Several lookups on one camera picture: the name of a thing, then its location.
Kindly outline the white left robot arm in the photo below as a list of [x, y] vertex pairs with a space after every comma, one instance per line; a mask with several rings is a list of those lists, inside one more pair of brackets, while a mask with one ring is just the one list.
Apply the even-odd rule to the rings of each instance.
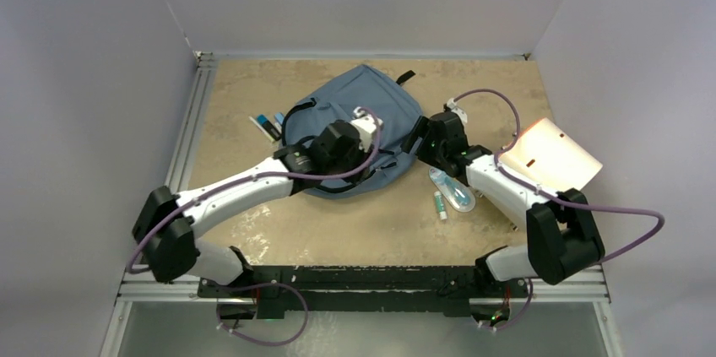
[[263, 203], [313, 189], [324, 181], [366, 175], [377, 157], [382, 120], [370, 114], [326, 126], [310, 144], [284, 146], [257, 165], [205, 187], [173, 192], [154, 189], [132, 229], [137, 243], [126, 270], [169, 283], [182, 275], [209, 279], [229, 296], [252, 285], [251, 267], [241, 251], [203, 240], [226, 220]]

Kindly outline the blue fabric backpack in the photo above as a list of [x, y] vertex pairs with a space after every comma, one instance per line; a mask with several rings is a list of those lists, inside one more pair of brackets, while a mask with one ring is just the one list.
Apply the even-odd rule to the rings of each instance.
[[415, 162], [415, 156], [401, 149], [423, 110], [401, 85], [415, 73], [408, 71], [398, 80], [361, 64], [331, 79], [299, 100], [284, 116], [281, 143], [297, 143], [318, 135], [329, 123], [351, 121], [354, 109], [370, 108], [383, 124], [380, 150], [365, 180], [356, 184], [343, 180], [323, 181], [306, 194], [323, 199], [343, 199], [383, 189], [397, 181]]

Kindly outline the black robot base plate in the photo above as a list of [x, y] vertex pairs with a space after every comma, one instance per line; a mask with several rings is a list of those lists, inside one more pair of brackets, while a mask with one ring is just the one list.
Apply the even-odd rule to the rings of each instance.
[[258, 303], [259, 319], [287, 311], [435, 312], [471, 316], [470, 302], [528, 294], [523, 279], [499, 283], [474, 266], [255, 266], [230, 286], [202, 279], [198, 297]]

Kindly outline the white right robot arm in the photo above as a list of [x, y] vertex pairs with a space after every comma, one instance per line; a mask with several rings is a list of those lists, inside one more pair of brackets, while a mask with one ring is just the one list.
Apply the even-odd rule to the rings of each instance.
[[483, 194], [525, 233], [525, 244], [476, 259], [474, 283], [482, 294], [496, 294], [511, 279], [559, 284], [604, 257], [581, 191], [602, 165], [552, 120], [521, 132], [501, 165], [489, 149], [468, 143], [464, 124], [451, 111], [419, 117], [402, 148]]

